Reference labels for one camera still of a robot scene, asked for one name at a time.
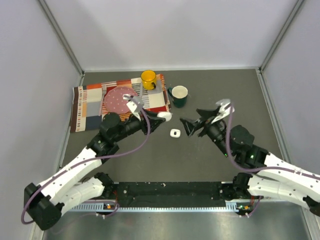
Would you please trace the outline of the white earbud charging case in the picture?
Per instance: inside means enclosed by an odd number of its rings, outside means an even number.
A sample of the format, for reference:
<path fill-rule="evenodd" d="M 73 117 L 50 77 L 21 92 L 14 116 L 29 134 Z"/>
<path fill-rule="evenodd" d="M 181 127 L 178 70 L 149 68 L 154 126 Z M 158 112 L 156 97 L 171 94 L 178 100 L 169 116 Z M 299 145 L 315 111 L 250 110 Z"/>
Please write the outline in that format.
<path fill-rule="evenodd" d="M 171 129 L 169 135 L 172 138 L 179 138 L 181 136 L 181 131 L 179 129 Z"/>

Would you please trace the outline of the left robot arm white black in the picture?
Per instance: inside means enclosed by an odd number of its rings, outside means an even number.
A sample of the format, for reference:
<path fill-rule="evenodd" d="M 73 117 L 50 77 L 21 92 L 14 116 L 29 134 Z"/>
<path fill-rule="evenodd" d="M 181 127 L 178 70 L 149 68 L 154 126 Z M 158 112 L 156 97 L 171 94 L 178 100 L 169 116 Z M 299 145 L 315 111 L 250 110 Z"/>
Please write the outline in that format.
<path fill-rule="evenodd" d="M 142 131 L 149 136 L 162 123 L 170 121 L 172 113 L 142 109 L 122 121 L 115 112 L 109 112 L 99 126 L 98 134 L 69 164 L 41 183 L 30 183 L 24 189 L 24 203 L 20 220 L 26 225 L 25 215 L 31 217 L 41 230 L 53 227 L 75 206 L 92 198 L 109 198 L 114 191 L 113 181 L 105 173 L 97 173 L 86 183 L 79 183 L 88 173 L 107 160 L 119 157 L 118 142 Z"/>

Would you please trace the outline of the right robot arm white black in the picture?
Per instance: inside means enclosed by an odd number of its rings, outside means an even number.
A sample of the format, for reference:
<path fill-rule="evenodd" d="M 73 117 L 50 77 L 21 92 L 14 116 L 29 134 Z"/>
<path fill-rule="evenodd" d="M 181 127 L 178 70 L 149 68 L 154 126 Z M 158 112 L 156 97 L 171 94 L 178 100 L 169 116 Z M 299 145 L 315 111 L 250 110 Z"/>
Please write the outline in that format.
<path fill-rule="evenodd" d="M 214 110 L 197 109 L 196 120 L 180 118 L 188 136 L 208 136 L 240 171 L 233 179 L 239 198 L 276 198 L 320 215 L 320 176 L 286 162 L 254 144 L 255 137 L 242 125 L 231 126 L 231 104 Z"/>

